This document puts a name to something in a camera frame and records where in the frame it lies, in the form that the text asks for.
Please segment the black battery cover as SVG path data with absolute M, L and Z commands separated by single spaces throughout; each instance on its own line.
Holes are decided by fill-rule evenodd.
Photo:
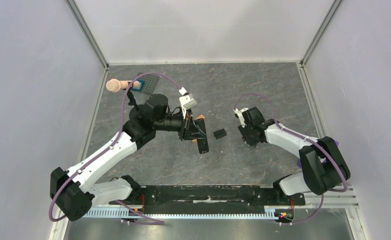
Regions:
M 221 139 L 221 138 L 227 136 L 227 132 L 224 128 L 222 128 L 222 129 L 214 131 L 213 136 L 215 137 L 216 140 L 218 140 L 218 139 Z

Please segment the black remote control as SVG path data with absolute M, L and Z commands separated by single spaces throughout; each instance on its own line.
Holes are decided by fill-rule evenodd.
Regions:
M 209 143 L 208 143 L 208 137 L 207 137 L 207 131 L 206 131 L 206 123 L 204 119 L 197 120 L 199 124 L 201 125 L 202 129 L 205 130 L 206 138 L 199 138 L 197 139 L 197 147 L 200 154 L 206 154 L 209 152 Z

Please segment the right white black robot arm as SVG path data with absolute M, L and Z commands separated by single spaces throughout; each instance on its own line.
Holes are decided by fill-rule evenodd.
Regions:
M 329 136 L 307 136 L 291 130 L 276 119 L 266 120 L 257 107 L 234 109 L 240 125 L 237 127 L 249 146 L 268 143 L 291 153 L 299 160 L 302 172 L 285 176 L 275 182 L 272 198 L 278 204 L 287 203 L 294 194 L 312 192 L 322 195 L 348 188 L 351 172 L 342 156 L 338 142 Z

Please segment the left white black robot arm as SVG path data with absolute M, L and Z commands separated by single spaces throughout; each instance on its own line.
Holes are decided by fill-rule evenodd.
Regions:
M 103 147 L 80 163 L 63 170 L 56 168 L 50 175 L 50 197 L 64 218 L 76 221 L 91 207 L 124 200 L 128 204 L 139 201 L 140 185 L 130 176 L 96 183 L 108 170 L 127 156 L 140 150 L 156 137 L 158 131 L 176 132 L 181 141 L 197 142 L 198 152 L 209 152 L 204 119 L 195 119 L 191 108 L 196 100 L 190 93 L 179 98 L 178 112 L 170 110 L 169 100 L 163 94 L 153 94 L 144 104 L 133 106 L 119 131 Z

